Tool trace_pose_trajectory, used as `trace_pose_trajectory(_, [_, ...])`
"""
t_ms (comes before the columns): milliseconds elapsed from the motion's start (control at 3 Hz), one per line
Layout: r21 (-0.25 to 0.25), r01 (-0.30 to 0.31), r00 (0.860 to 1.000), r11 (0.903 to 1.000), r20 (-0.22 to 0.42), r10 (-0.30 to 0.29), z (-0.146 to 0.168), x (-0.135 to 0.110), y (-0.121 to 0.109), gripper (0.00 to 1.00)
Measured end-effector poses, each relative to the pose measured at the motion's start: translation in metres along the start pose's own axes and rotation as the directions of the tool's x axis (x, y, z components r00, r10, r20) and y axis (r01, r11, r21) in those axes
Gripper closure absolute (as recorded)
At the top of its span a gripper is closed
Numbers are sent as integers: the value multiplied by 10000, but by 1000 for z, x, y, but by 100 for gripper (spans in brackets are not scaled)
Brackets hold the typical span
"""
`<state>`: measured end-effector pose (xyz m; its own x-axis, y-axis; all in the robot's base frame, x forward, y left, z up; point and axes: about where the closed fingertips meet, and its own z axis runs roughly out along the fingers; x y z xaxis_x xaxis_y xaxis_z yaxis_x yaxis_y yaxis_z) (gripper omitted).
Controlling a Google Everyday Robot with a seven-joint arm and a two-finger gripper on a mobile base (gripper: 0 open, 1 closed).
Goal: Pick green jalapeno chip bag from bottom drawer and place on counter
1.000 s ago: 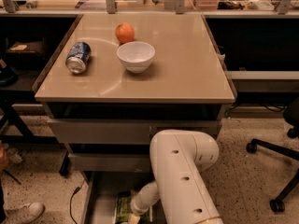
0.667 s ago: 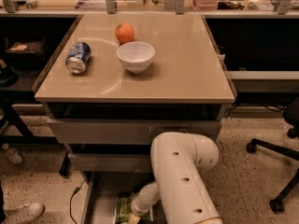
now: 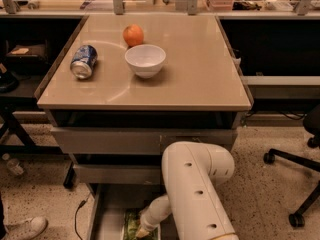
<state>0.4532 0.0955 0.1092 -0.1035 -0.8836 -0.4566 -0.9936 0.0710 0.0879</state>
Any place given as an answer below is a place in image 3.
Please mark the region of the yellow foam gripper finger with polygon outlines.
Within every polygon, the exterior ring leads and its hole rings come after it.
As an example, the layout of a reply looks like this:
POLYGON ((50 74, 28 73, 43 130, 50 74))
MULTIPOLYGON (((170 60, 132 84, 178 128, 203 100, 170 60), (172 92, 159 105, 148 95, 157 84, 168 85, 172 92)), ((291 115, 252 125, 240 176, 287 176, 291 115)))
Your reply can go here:
POLYGON ((149 235, 149 231, 145 230, 144 228, 139 227, 136 231, 137 238, 144 238, 149 235))

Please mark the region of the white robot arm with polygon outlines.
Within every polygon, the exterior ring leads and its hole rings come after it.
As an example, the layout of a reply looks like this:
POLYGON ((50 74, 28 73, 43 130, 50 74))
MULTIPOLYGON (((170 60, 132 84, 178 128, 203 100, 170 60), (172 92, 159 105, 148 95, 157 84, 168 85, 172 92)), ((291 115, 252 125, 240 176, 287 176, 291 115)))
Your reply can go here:
POLYGON ((230 152, 218 145, 175 142, 162 156, 166 194, 141 212, 138 238, 174 218, 180 240, 239 240, 215 187, 232 177, 230 152))

